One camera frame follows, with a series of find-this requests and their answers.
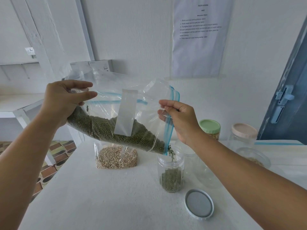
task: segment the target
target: person's left hand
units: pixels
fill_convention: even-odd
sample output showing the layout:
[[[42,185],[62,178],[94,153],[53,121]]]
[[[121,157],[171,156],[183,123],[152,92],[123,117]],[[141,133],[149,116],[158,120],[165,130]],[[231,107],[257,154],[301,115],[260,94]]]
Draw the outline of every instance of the person's left hand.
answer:
[[[47,85],[44,102],[40,109],[40,115],[51,117],[58,127],[65,125],[67,118],[72,114],[77,105],[83,105],[84,101],[97,96],[94,91],[88,91],[93,83],[88,81],[56,81]],[[85,89],[81,93],[69,93],[72,88]]]

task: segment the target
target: floor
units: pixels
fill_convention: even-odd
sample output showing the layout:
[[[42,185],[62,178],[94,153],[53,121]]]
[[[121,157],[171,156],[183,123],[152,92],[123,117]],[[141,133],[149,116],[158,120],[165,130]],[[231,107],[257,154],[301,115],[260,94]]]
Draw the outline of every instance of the floor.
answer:
[[[10,145],[11,142],[0,142],[0,154]],[[35,197],[44,189],[56,172],[68,160],[71,154],[75,151],[76,146],[73,141],[53,141],[50,145],[51,154],[54,157],[56,164],[54,166],[47,165],[44,162],[41,168],[37,183],[32,196],[33,201]]]

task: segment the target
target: paper sheet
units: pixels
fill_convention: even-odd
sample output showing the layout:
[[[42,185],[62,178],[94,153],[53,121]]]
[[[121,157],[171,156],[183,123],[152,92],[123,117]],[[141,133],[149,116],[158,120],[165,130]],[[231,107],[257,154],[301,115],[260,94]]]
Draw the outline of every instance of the paper sheet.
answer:
[[[172,77],[219,74],[233,0],[175,0]]]

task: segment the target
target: blue-edged plastic bag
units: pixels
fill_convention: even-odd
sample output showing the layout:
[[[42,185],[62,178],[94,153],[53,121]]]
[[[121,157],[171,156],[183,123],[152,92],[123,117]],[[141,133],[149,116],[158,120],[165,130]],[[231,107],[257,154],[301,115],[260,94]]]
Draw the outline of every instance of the blue-edged plastic bag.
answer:
[[[66,79],[90,81],[98,96],[78,106],[67,119],[82,133],[110,143],[167,154],[173,122],[159,119],[158,101],[179,101],[180,95],[167,81],[142,81],[129,75],[103,70],[73,71]]]

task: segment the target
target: green lid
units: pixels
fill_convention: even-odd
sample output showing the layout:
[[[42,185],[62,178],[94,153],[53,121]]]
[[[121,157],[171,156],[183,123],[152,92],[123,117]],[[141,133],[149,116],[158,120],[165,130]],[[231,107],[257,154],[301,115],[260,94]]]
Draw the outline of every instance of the green lid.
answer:
[[[216,134],[221,130],[221,125],[212,119],[203,119],[199,121],[199,125],[204,132],[209,134]]]

